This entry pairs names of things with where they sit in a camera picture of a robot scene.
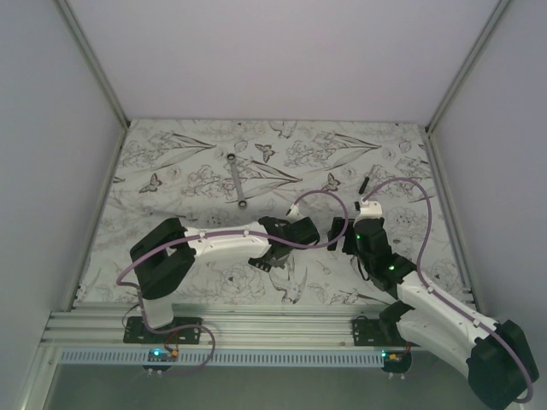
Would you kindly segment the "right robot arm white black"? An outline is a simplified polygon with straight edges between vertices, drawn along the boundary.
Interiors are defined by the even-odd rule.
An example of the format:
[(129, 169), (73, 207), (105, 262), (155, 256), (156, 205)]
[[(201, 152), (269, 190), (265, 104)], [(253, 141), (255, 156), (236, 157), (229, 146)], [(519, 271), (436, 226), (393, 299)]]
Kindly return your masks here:
[(344, 237), (372, 284), (394, 302), (379, 315), (379, 336), (391, 346), (418, 345), (457, 370), (490, 409), (527, 398), (539, 378), (524, 331), (473, 310), (421, 275), (411, 260), (392, 251), (384, 220), (336, 217), (327, 234)]

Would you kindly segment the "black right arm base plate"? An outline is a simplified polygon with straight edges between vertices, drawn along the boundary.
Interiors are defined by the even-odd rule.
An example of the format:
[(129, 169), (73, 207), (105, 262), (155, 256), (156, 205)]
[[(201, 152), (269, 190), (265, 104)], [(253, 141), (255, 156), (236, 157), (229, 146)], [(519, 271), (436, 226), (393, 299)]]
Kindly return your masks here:
[(358, 347), (404, 347), (397, 326), (381, 319), (357, 316), (350, 322), (354, 345)]

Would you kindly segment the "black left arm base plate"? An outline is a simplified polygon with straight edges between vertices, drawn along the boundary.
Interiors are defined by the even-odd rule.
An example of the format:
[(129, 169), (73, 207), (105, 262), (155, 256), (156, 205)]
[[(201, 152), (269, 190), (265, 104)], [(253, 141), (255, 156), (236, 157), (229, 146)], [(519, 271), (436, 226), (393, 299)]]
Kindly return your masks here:
[(126, 323), (123, 335), (125, 344), (199, 344), (201, 331), (198, 328), (188, 328), (178, 331), (173, 336), (174, 329), (183, 325), (201, 325), (203, 320), (198, 317), (175, 317), (174, 322), (163, 326), (157, 332), (150, 332), (141, 317), (130, 317)]

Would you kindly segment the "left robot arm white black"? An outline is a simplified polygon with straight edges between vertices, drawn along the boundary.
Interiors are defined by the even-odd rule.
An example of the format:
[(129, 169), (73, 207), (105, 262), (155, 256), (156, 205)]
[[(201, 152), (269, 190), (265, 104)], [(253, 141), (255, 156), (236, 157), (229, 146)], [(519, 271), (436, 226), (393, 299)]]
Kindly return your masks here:
[(146, 321), (144, 333), (155, 343), (174, 333), (171, 295), (197, 262), (244, 259), (264, 272), (282, 267), (294, 249), (316, 245), (320, 234), (309, 217), (261, 217), (248, 225), (211, 230), (164, 220), (129, 251), (137, 275)]

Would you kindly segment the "black fuse box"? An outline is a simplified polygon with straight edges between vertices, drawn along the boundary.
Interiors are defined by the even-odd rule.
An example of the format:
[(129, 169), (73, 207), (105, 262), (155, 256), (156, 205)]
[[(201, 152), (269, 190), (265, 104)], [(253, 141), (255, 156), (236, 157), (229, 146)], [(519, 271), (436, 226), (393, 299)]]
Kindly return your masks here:
[(266, 261), (262, 258), (249, 258), (248, 263), (259, 270), (264, 272), (270, 272), (272, 269), (272, 264), (269, 261)]

